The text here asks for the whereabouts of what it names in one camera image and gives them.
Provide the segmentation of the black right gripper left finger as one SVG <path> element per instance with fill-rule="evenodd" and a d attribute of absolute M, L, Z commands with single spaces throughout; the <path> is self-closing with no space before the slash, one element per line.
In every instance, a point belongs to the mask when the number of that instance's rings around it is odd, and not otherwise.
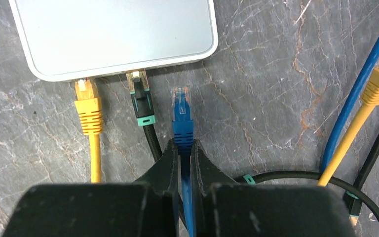
<path fill-rule="evenodd" d="M 177 237 L 179 158 L 169 140 L 133 182 L 42 184 L 16 204 L 4 237 Z"/>

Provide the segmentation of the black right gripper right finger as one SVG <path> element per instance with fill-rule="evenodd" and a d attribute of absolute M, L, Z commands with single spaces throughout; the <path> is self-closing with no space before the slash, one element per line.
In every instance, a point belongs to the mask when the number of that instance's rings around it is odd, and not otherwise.
<path fill-rule="evenodd" d="M 196 237 L 353 237 L 346 207 L 333 191 L 312 185 L 239 184 L 191 150 Z"/>

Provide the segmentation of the clear plastic box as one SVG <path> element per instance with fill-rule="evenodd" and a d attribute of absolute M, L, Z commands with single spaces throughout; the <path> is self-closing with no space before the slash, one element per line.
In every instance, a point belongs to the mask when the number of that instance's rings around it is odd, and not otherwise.
<path fill-rule="evenodd" d="M 50 82 L 205 59 L 218 47 L 212 0 L 12 0 L 30 71 Z"/>

